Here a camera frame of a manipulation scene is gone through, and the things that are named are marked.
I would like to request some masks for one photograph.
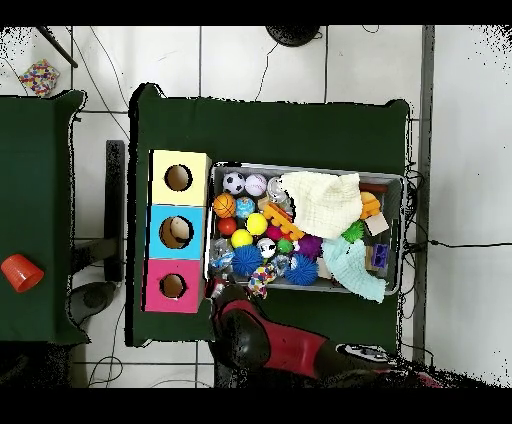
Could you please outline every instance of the green tablecloth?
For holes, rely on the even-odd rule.
[[[128,216],[136,214],[137,219],[129,223],[128,252],[135,253],[135,263],[134,274],[128,270],[134,301],[127,305],[133,308],[127,328],[133,326],[135,343],[212,337],[208,301],[195,315],[140,310],[150,149],[205,152],[214,162],[403,174],[408,113],[403,100],[369,106],[165,99],[155,85],[141,85],[130,102],[129,174],[136,172],[136,184],[128,189]],[[271,290],[262,305],[277,322],[337,342],[377,344],[395,351],[397,299],[386,297],[379,305],[353,294]]]
[[[45,276],[18,294],[0,273],[0,340],[80,343],[65,311],[70,272],[70,119],[84,93],[0,97],[0,261],[21,253]]]

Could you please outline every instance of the cloth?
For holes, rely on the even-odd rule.
[[[347,290],[365,299],[382,303],[386,282],[366,272],[366,248],[362,240],[356,240],[353,244],[343,237],[325,240],[322,249],[327,269]]]
[[[23,75],[20,75],[20,81],[37,96],[44,97],[53,90],[59,75],[59,71],[51,66],[46,59],[43,59],[34,63]]]
[[[295,205],[293,223],[305,233],[336,239],[363,210],[359,174],[301,171],[284,174],[281,181]]]

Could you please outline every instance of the red ball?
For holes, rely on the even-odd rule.
[[[217,223],[217,228],[219,229],[221,234],[225,236],[230,236],[236,230],[236,221],[234,218],[231,217],[221,218]]]

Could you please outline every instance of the light blue cloth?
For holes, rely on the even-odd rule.
[[[366,248],[362,240],[350,244],[343,237],[322,243],[327,269],[343,286],[365,299],[382,303],[386,282],[368,274],[364,267]]]

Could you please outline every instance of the white towel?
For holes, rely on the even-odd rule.
[[[359,174],[301,171],[284,174],[281,181],[293,199],[293,223],[305,233],[336,239],[361,216]]]

